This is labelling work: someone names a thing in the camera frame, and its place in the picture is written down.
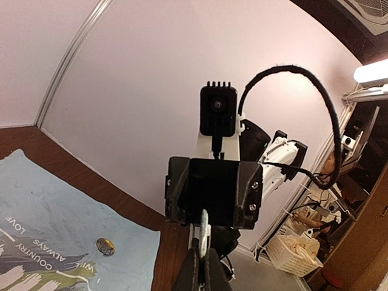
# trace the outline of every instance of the gold coin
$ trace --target gold coin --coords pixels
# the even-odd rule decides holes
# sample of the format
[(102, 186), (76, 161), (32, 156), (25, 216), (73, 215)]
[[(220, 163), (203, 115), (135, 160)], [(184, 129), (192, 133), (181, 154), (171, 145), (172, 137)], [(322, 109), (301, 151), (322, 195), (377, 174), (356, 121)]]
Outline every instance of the gold coin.
[(115, 246), (107, 238), (99, 238), (96, 242), (97, 249), (105, 256), (112, 256), (115, 253)]

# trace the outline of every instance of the air vent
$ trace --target air vent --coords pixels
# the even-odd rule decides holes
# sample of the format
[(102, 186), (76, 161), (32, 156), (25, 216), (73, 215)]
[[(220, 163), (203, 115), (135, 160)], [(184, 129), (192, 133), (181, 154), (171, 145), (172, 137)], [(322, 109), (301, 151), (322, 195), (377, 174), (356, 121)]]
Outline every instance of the air vent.
[(374, 35), (388, 31), (388, 0), (337, 0)]

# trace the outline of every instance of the ceiling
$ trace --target ceiling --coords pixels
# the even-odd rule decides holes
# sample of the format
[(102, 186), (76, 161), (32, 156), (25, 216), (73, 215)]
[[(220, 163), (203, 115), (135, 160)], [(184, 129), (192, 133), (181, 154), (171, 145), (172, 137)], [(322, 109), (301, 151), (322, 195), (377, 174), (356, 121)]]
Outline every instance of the ceiling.
[(388, 0), (291, 0), (363, 64), (388, 58)]

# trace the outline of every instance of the ceiling light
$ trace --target ceiling light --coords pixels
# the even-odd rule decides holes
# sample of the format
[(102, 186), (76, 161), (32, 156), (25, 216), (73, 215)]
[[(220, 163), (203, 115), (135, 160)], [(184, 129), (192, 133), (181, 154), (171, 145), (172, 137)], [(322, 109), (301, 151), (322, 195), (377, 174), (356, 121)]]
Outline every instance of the ceiling light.
[(388, 83), (388, 59), (357, 68), (353, 77), (364, 87)]

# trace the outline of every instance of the plastic basket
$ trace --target plastic basket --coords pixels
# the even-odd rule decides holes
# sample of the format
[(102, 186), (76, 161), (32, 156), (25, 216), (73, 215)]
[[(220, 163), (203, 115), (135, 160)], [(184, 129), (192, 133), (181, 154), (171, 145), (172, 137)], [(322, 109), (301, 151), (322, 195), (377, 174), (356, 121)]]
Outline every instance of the plastic basket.
[(304, 277), (318, 267), (323, 267), (318, 258), (316, 258), (318, 264), (315, 265), (291, 251), (285, 243), (279, 239), (279, 235), (275, 235), (271, 242), (268, 243), (266, 252), (276, 269), (292, 273), (299, 277)]
[(281, 226), (280, 229), (278, 230), (278, 235), (292, 235), (292, 236), (300, 236), (297, 235), (293, 230), (291, 230), (287, 226)]

